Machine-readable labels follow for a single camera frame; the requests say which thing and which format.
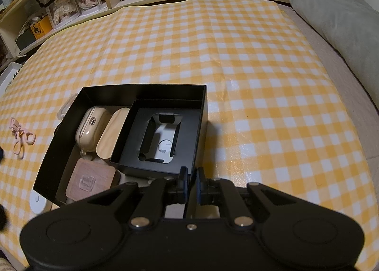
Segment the light wooden oval case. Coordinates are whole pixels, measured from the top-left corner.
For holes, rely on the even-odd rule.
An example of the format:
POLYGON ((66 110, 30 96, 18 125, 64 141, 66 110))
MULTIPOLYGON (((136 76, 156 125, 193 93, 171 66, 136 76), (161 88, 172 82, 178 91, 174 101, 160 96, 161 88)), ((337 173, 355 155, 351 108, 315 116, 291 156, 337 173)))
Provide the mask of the light wooden oval case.
POLYGON ((113 113, 107 126, 102 133, 98 144, 96 145, 96 154, 104 161, 108 161, 116 145, 119 134, 129 112, 128 107, 123 107, 113 113))

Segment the yellow cardboard box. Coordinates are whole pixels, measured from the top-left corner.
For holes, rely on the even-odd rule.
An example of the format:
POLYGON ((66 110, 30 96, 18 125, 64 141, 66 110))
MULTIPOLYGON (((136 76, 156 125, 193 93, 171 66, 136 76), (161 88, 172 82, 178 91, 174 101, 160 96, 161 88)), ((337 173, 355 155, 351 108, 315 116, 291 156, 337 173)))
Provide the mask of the yellow cardboard box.
POLYGON ((39 17, 39 21, 32 23, 30 26, 30 30, 37 40, 47 35, 52 29, 50 19, 47 15, 39 17))

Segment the square wooden coaster box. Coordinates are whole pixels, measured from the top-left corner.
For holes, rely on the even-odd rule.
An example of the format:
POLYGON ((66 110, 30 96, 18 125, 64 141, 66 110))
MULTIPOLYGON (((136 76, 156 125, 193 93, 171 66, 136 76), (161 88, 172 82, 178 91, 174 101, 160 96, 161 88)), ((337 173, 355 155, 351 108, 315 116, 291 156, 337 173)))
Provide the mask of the square wooden coaster box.
POLYGON ((91 197, 115 186, 119 178, 113 166, 79 159, 66 188, 66 197, 73 201, 91 197))

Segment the gray pillow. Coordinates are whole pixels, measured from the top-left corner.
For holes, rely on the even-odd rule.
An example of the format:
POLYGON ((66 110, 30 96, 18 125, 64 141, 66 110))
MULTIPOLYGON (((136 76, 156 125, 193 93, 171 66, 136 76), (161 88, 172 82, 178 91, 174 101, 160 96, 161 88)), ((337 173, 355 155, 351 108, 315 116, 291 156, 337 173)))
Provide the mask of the gray pillow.
POLYGON ((290 4, 340 53, 378 105, 378 12, 363 0, 290 0, 290 4))

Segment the beige earbuds case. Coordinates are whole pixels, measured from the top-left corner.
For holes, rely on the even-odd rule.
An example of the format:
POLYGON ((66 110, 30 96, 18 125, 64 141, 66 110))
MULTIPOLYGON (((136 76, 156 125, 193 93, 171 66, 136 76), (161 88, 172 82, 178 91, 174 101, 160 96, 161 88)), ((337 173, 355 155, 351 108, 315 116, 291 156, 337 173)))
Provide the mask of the beige earbuds case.
POLYGON ((82 156, 96 151, 96 146, 110 117, 110 112, 103 107, 92 107, 86 111, 75 136, 82 156))

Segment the doll in left clear case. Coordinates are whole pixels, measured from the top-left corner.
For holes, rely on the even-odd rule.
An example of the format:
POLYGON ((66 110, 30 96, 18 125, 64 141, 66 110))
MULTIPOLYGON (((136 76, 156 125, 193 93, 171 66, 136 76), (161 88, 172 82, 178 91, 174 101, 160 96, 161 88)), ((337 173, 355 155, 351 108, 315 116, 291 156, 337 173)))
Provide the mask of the doll in left clear case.
POLYGON ((76 0, 36 0, 48 14, 52 27, 56 30, 80 16, 76 0))

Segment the white round tape measure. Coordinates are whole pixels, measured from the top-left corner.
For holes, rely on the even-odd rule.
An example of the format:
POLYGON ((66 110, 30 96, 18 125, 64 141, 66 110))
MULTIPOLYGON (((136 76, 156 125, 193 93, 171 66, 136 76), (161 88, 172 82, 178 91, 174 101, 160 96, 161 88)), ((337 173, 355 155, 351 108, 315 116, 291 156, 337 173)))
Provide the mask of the white round tape measure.
POLYGON ((37 193, 34 189, 30 191, 30 208, 35 215, 39 215, 51 210, 52 202, 37 193))

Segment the yellow white checkered cloth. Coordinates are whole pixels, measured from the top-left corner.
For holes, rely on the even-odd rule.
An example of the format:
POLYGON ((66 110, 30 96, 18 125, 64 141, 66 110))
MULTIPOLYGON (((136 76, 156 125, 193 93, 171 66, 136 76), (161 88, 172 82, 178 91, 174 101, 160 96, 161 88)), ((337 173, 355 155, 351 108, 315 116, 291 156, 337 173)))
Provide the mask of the yellow white checkered cloth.
POLYGON ((378 207, 356 129, 305 36, 260 0, 125 7, 43 43, 1 97, 2 249, 25 262, 19 234, 60 107, 85 86, 122 83, 205 85, 207 175, 261 182, 353 217, 365 234, 358 267, 374 269, 378 207), (23 159, 12 151, 11 117, 36 135, 23 159))

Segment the clear nail tips box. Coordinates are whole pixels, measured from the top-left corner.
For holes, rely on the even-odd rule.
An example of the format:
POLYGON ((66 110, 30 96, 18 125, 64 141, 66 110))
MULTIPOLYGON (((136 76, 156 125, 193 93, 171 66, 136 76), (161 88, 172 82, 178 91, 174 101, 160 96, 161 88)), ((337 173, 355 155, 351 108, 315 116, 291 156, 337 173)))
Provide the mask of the clear nail tips box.
POLYGON ((65 117, 65 115, 68 112, 69 108, 71 107, 72 103, 76 99, 77 95, 78 95, 77 93, 72 94, 68 98, 68 100, 61 106, 61 108, 57 112, 57 119, 58 120, 60 120, 60 121, 63 120, 63 118, 65 117))

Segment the black inner tray insert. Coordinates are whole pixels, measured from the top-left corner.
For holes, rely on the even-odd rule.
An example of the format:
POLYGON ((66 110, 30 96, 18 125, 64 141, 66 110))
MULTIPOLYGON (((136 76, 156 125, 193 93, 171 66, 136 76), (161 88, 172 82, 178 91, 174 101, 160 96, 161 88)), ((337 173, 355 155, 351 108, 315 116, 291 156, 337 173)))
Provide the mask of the black inner tray insert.
POLYGON ((191 172, 202 162, 207 121, 203 100, 135 100, 110 162, 137 177, 191 172))

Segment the open white box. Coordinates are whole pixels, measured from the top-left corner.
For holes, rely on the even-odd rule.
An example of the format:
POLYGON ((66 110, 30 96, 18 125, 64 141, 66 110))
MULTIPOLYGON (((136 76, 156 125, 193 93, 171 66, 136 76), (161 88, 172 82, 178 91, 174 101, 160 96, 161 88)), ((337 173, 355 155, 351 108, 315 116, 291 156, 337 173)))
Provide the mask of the open white box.
POLYGON ((17 62, 11 62, 7 68, 1 73, 0 76, 0 97, 6 92, 6 89, 17 76, 18 72, 22 68, 22 64, 17 62))

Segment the black box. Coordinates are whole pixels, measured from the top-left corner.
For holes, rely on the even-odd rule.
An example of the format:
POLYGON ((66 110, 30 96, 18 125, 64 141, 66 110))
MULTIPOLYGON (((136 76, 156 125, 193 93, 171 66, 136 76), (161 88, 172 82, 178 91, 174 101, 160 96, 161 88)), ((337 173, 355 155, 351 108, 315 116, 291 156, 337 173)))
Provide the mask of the black box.
POLYGON ((117 135, 110 162, 125 175, 165 177, 202 165, 208 123, 207 87, 186 84, 123 84, 84 87, 56 128, 33 190, 47 200, 66 204, 66 187, 80 157, 76 132, 87 111, 103 107, 109 112, 128 108, 117 135), (153 135, 161 124, 176 128, 170 162, 154 159, 153 135))

